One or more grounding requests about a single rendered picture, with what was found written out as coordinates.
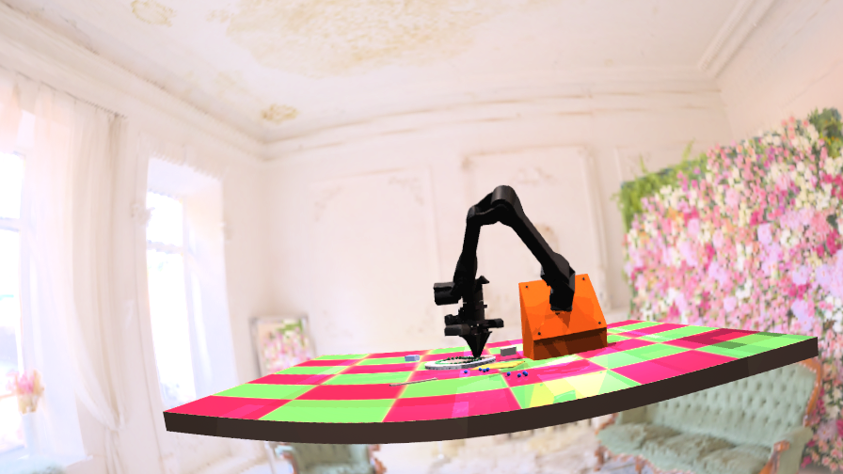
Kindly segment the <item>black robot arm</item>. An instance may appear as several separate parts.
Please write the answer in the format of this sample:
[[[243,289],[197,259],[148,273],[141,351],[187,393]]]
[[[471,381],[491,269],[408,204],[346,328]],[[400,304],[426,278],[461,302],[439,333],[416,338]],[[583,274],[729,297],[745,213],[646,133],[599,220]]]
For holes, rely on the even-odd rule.
[[[540,277],[550,287],[550,309],[572,311],[576,271],[566,258],[550,248],[524,213],[514,188],[509,185],[497,186],[479,203],[469,207],[463,249],[453,282],[434,284],[436,305],[458,304],[461,298],[463,304],[484,300],[483,284],[489,281],[484,276],[475,278],[478,269],[476,249],[481,226],[498,221],[511,227],[541,264]]]

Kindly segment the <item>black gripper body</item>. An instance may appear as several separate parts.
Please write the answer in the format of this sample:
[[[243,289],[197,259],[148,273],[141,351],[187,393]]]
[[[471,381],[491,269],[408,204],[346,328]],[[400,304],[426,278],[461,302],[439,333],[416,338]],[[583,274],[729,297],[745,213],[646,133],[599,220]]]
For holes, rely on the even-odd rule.
[[[484,301],[463,304],[460,310],[464,310],[465,322],[463,324],[446,325],[444,336],[475,335],[489,332],[488,328],[504,327],[504,322],[501,318],[485,319],[485,308],[487,308],[487,305],[484,305]]]

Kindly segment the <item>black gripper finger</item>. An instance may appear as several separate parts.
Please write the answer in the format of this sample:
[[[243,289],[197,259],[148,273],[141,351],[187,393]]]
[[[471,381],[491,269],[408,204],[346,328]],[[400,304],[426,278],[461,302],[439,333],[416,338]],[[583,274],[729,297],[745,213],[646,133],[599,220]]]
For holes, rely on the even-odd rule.
[[[461,336],[459,336],[459,337],[461,337],[462,339],[466,340],[466,342],[468,343],[468,345],[469,345],[469,347],[470,347],[469,349],[470,349],[470,351],[471,351],[471,352],[472,352],[472,354],[473,354],[473,357],[474,357],[474,358],[478,357],[478,355],[479,355],[479,348],[480,348],[480,337],[481,337],[481,334],[475,334],[475,335],[461,335]]]
[[[481,337],[480,337],[479,356],[481,356],[482,351],[483,351],[483,349],[484,349],[484,347],[485,347],[485,344],[486,344],[487,340],[489,339],[490,334],[492,333],[492,331],[493,331],[493,330],[491,330],[491,331],[489,331],[489,332],[478,333],[478,334],[481,334]]]

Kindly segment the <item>white round tray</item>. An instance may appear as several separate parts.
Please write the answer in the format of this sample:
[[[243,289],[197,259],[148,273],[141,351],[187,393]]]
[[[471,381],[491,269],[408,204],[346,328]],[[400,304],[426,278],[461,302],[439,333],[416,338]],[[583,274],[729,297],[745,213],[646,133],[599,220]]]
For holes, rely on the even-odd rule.
[[[450,364],[450,363],[455,363],[455,362],[458,363],[458,362],[461,362],[461,361],[467,362],[466,359],[462,359],[462,358],[461,359],[459,359],[459,358],[455,359],[454,358],[454,359],[439,362],[439,363],[448,363],[448,364],[436,365],[435,364],[436,360],[434,360],[434,361],[425,363],[424,366],[425,366],[425,369],[429,370],[429,371],[441,371],[441,370],[459,370],[459,369],[475,368],[475,367],[479,367],[479,366],[482,366],[482,365],[485,365],[485,364],[492,364],[492,363],[496,362],[496,357],[493,356],[493,355],[481,355],[479,357],[482,360],[475,361],[475,362],[469,362],[469,363]]]

